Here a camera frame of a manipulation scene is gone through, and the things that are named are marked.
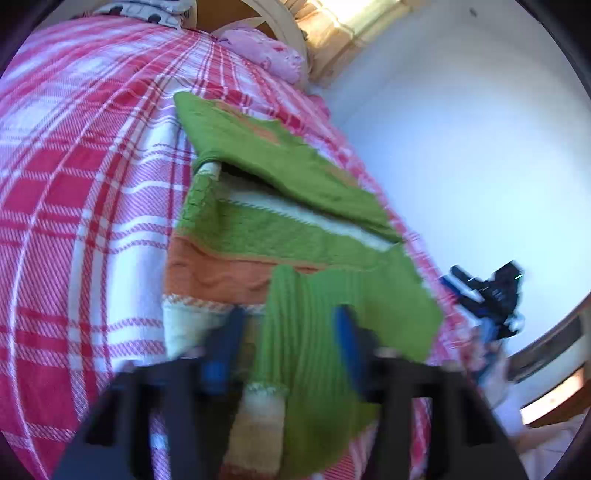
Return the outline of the red white plaid bedspread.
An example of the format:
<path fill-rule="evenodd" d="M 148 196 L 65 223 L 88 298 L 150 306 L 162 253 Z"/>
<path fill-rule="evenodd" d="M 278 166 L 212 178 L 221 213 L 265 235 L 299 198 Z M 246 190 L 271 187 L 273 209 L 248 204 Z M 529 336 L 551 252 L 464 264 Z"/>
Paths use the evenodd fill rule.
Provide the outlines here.
<path fill-rule="evenodd" d="M 107 15 L 69 21 L 31 35 L 1 80 L 1 433 L 36 479 L 55 478 L 119 373 L 204 346 L 206 335 L 170 357 L 164 338 L 167 251 L 197 159 L 179 92 L 280 122 L 374 194 L 444 316 L 421 363 L 469 360 L 467 320 L 320 98 L 204 32 Z M 337 461 L 300 479 L 360 478 L 377 419 L 378 410 Z M 173 479 L 158 413 L 150 447 L 152 479 Z"/>

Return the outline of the dark wooden furniture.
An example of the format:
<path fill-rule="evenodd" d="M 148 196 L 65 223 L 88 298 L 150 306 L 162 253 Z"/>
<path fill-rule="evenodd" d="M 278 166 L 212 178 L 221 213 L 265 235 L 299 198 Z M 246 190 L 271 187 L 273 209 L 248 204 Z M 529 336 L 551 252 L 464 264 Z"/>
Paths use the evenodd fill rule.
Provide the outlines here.
<path fill-rule="evenodd" d="M 520 383 L 531 377 L 583 339 L 589 330 L 590 306 L 573 311 L 549 332 L 510 357 L 509 380 Z"/>

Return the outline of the grey patterned pillow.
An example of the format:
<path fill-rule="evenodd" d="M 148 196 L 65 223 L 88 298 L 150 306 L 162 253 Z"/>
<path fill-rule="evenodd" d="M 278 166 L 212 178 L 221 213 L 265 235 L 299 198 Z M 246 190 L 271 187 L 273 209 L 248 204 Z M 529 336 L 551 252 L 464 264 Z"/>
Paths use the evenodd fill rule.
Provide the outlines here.
<path fill-rule="evenodd" d="M 100 1 L 91 14 L 123 16 L 176 29 L 194 29 L 197 26 L 195 1 Z"/>

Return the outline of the tan curtain by headboard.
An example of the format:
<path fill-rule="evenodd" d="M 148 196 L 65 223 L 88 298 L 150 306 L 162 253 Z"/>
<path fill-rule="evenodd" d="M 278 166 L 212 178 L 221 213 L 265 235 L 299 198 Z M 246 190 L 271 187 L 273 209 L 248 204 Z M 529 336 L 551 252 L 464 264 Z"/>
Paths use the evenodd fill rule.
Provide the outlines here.
<path fill-rule="evenodd" d="M 287 1 L 304 32 L 311 82 L 327 87 L 396 21 L 422 1 Z"/>

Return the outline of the pink floral pillow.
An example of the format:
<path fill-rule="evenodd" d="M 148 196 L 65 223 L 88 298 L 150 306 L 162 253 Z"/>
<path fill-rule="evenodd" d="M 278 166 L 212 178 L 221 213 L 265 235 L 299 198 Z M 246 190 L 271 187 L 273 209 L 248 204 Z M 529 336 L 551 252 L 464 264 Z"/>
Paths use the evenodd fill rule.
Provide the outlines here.
<path fill-rule="evenodd" d="M 215 32 L 218 44 L 262 67 L 270 74 L 297 84 L 304 73 L 304 58 L 293 47 L 271 39 L 257 29 L 238 27 Z"/>

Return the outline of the green orange striped knit sweater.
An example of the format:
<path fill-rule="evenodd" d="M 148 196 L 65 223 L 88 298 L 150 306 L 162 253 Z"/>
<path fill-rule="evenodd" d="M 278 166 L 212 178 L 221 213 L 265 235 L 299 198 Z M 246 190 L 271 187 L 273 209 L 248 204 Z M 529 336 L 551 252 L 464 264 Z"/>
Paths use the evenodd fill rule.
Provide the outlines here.
<path fill-rule="evenodd" d="M 376 196 L 277 121 L 218 100 L 174 97 L 197 152 L 171 236 L 162 295 L 177 357 L 231 307 L 245 309 L 245 394 L 225 479 L 300 479 L 325 469 L 377 418 L 353 391 L 335 307 L 404 357 L 430 354 L 444 316 Z"/>

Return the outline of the cream wooden headboard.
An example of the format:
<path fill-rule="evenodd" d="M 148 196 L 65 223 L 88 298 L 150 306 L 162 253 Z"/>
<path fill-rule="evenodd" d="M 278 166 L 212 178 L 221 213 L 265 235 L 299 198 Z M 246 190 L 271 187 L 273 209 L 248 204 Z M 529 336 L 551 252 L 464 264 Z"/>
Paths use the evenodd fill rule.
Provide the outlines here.
<path fill-rule="evenodd" d="M 221 27 L 228 27 L 232 22 L 245 21 L 254 28 L 263 29 L 264 33 L 273 33 L 272 37 L 297 50 L 304 59 L 303 74 L 297 87 L 308 87 L 308 49 L 304 33 L 297 26 L 296 19 L 281 1 L 269 0 L 204 0 L 196 1 L 197 29 L 212 33 Z"/>

